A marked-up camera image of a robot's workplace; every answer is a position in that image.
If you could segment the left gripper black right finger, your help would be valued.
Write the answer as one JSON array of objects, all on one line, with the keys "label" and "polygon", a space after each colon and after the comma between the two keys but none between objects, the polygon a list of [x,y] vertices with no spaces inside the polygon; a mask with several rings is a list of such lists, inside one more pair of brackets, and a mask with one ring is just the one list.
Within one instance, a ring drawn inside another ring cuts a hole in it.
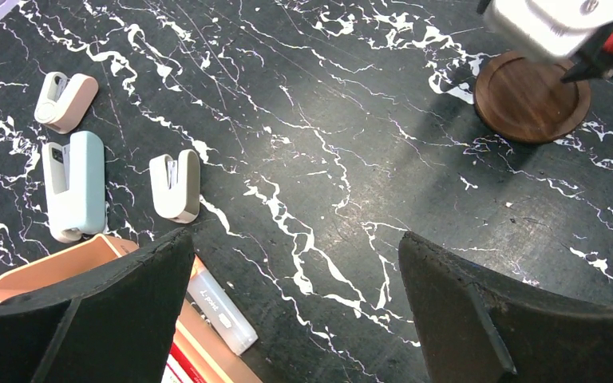
[{"label": "left gripper black right finger", "polygon": [[433,382],[613,382],[613,306],[528,285],[408,231],[399,267]]}]

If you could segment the dark walnut wooden coaster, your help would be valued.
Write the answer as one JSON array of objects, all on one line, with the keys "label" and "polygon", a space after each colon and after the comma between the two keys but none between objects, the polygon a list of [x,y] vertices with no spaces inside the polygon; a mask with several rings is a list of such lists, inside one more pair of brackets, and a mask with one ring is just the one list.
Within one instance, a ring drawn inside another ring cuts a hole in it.
[{"label": "dark walnut wooden coaster", "polygon": [[523,144],[546,144],[573,132],[591,105],[587,81],[563,83],[572,67],[531,61],[516,51],[494,57],[479,72],[473,103],[483,123]]}]

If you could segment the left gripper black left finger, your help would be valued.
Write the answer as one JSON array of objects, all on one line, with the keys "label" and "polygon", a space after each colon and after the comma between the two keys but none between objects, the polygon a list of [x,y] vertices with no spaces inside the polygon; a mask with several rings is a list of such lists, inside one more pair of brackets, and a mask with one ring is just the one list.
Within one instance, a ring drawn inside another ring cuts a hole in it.
[{"label": "left gripper black left finger", "polygon": [[0,382],[159,382],[194,263],[177,229],[0,303]]}]

